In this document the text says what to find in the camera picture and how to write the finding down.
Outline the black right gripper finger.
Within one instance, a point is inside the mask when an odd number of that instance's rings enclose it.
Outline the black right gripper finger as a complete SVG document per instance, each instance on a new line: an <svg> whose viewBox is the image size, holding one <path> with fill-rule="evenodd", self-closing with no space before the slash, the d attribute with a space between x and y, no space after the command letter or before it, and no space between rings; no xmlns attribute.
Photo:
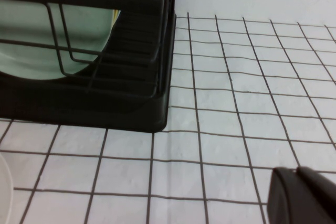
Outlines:
<svg viewBox="0 0 336 224"><path fill-rule="evenodd" d="M308 167L272 170L270 223L335 223L335 183Z"/></svg>

